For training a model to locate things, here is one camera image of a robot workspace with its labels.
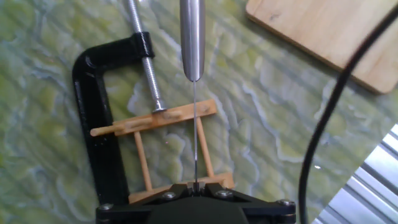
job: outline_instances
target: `marble countertop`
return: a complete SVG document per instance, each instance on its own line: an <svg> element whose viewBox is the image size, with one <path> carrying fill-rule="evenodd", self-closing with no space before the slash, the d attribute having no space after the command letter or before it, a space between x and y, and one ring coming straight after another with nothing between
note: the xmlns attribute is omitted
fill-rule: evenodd
<svg viewBox="0 0 398 224"><path fill-rule="evenodd" d="M206 1L205 74L198 100L215 172L263 200L297 200L308 140L337 72L249 21L245 0ZM93 223L98 206L72 91L88 47L132 33L122 0L0 0L0 222ZM180 54L179 2L139 1L168 106L193 102ZM140 65L105 75L114 120L150 113ZM398 90L375 96L350 83L313 162L314 219L397 121ZM154 187L193 178L193 124L142 133ZM131 192L144 190L132 136L119 138ZM199 156L199 176L206 176Z"/></svg>

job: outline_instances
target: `wooden frame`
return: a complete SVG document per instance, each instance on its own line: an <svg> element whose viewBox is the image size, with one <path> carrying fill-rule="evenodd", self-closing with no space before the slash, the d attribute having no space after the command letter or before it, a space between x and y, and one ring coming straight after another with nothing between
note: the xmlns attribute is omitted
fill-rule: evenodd
<svg viewBox="0 0 398 224"><path fill-rule="evenodd" d="M201 123L202 116L208 116L217 113L217 107L214 100L206 100L197 103L197 131L200 141L201 150L205 160L206 170L208 177L199 179L198 181L206 183L220 183L223 187L232 189L234 188L232 173L227 172L224 174L214 175L213 166L211 164L210 155L208 152L205 132ZM179 106L163 112L138 116L134 118L125 119L122 121L113 122L112 126L94 128L90 131L92 136L99 136L102 134L115 133L116 136L134 133L136 140L139 160L141 162L142 174L144 175L144 182L146 191L134 193L129 196L130 203L144 199L163 190L167 190L170 186L159 187L158 189L152 188L148 165L145 157L144 146L140 131L154 129L168 124L175 124L178 122L193 119L193 104Z"/></svg>

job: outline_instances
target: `metal probe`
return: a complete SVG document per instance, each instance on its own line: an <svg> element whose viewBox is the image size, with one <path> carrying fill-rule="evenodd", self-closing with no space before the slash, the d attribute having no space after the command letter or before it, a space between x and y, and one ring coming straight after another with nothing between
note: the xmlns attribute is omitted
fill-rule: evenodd
<svg viewBox="0 0 398 224"><path fill-rule="evenodd" d="M197 93L196 82L205 64L205 1L180 0L181 53L184 73L193 82L193 139L195 183L198 183Z"/></svg>
<svg viewBox="0 0 398 224"><path fill-rule="evenodd" d="M143 32L141 20L138 15L138 9L135 0L128 0L129 9L131 12L131 23L134 29L134 32L139 33ZM165 103L163 102L159 87L157 86L156 76L154 66L152 64L152 59L149 57L145 57L142 59L142 64L144 65L145 74L148 78L148 83L150 87L150 92L152 93L152 99L155 101L155 110L154 113L166 110Z"/></svg>

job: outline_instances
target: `wooden board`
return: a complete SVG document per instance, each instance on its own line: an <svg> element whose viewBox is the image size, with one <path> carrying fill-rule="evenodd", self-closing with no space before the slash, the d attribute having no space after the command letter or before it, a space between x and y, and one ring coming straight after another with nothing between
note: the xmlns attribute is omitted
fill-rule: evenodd
<svg viewBox="0 0 398 224"><path fill-rule="evenodd" d="M180 113L180 116L178 118L170 118L169 116L165 116L167 115L167 113L176 113L176 112ZM216 102L213 99L197 102L197 117L207 116L215 113L217 113L217 106ZM113 125L119 126L126 122L139 121L142 119L149 119L149 118L152 118L152 122L150 124L136 126L133 128L125 128L122 131L115 131L114 134L116 136L120 136L123 134L133 133L135 131L154 129L168 124L174 124L177 122L186 121L188 119L193 119L193 104L171 108L159 113L133 117L129 119L124 119L122 121L115 121L113 122Z"/></svg>
<svg viewBox="0 0 398 224"><path fill-rule="evenodd" d="M249 18L341 70L398 0L249 0ZM398 22L375 43L353 72L376 93L398 82Z"/></svg>
<svg viewBox="0 0 398 224"><path fill-rule="evenodd" d="M226 187L228 189L235 188L233 175L232 175L231 172L218 174L218 175L215 175L214 177L199 178L198 181L199 182L204 182L204 183L207 183L207 184L208 183L219 183L223 187ZM188 182L193 182L193 181L192 180L191 181L186 181L186 182L182 182L182 183L179 183L179 184L186 184ZM129 201L130 201L130 203L137 202L137 201L142 200L142 199L144 199L146 197L149 197L149 196L152 196L152 195L157 194L159 192L162 192L164 190L167 190L170 187L171 187L171 185L164 186L164 187L159 187L159 188L156 188L156 189L151 190L151 191L138 192L138 193L131 194L129 196Z"/></svg>

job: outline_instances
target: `black mount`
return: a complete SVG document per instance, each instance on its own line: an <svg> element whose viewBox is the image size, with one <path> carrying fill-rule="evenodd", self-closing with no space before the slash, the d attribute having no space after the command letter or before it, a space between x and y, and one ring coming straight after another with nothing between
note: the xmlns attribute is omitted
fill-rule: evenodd
<svg viewBox="0 0 398 224"><path fill-rule="evenodd" d="M295 210L294 202L265 202L220 184L206 184L199 195L175 184L130 205L99 207L96 223L295 223Z"/></svg>
<svg viewBox="0 0 398 224"><path fill-rule="evenodd" d="M85 50L76 60L73 87L100 207L98 224L116 223L295 223L293 202L265 202L223 189L220 184L175 184L169 190L129 204L118 140L93 137L90 130L112 125L103 75L154 57L148 32Z"/></svg>

